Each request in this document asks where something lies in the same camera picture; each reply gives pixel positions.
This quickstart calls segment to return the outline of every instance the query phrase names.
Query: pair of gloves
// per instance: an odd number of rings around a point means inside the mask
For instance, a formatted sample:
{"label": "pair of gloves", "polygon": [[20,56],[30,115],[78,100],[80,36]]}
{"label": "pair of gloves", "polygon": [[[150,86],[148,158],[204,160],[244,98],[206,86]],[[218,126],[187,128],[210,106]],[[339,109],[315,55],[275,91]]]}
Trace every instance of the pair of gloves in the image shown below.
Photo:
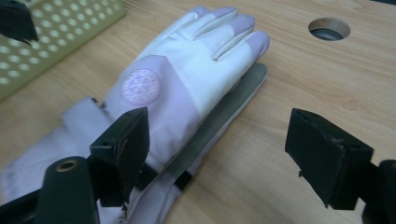
{"label": "pair of gloves", "polygon": [[[4,170],[1,187],[6,201],[39,189],[53,162],[69,156],[88,157],[89,145],[114,120],[147,106],[150,147],[146,165],[159,176],[146,188],[133,189],[126,215],[119,208],[100,208],[99,212],[102,223],[119,223],[120,218],[125,223],[162,223],[181,192],[175,185],[177,178],[164,171],[165,165],[269,47],[268,35],[253,32],[254,25],[253,17],[238,15],[233,7],[191,9],[122,72],[102,106],[89,97],[81,100],[63,113],[64,126]],[[203,148],[187,175],[195,173],[215,142]]]}

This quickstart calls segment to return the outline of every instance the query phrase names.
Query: wooden surface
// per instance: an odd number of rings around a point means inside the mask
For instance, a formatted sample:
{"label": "wooden surface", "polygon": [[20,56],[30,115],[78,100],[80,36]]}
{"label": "wooden surface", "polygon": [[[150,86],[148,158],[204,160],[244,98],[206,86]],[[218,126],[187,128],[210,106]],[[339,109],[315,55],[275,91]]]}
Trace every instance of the wooden surface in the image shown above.
{"label": "wooden surface", "polygon": [[[396,7],[366,0],[130,0],[127,16],[0,103],[0,170],[86,95],[103,100],[149,41],[191,7],[234,6],[271,37],[260,58],[269,77],[205,157],[167,223],[361,223],[326,209],[285,152],[294,107],[318,113],[396,159]],[[308,24],[345,21],[342,41],[316,39]]]}

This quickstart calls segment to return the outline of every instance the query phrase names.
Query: wooden table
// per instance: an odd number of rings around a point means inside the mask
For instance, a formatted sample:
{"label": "wooden table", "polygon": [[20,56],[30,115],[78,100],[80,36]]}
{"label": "wooden table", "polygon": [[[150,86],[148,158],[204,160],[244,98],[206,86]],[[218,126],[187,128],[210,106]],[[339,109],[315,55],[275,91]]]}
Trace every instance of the wooden table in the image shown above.
{"label": "wooden table", "polygon": [[[361,223],[355,211],[325,209],[285,152],[294,107],[318,113],[396,159],[396,7],[366,0],[129,0],[128,14],[0,103],[0,170],[62,123],[86,95],[103,100],[121,71],[189,8],[234,6],[271,36],[259,59],[269,77],[203,160],[167,223]],[[324,41],[308,32],[321,17],[351,34]]]}

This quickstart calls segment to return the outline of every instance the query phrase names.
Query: logo patch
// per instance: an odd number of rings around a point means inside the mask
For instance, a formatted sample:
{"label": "logo patch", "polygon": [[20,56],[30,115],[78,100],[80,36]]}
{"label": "logo patch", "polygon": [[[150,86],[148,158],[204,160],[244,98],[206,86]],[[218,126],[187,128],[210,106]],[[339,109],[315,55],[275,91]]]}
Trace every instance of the logo patch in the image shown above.
{"label": "logo patch", "polygon": [[145,105],[155,100],[161,91],[158,77],[149,70],[136,70],[122,85],[122,95],[131,104]]}

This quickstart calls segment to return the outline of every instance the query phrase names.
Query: green basket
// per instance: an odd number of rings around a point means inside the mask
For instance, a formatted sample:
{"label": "green basket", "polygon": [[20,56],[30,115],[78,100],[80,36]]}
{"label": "green basket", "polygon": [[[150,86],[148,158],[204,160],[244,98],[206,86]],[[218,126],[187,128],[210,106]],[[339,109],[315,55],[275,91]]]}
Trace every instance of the green basket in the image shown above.
{"label": "green basket", "polygon": [[125,15],[121,0],[32,0],[39,41],[0,35],[0,101]]}

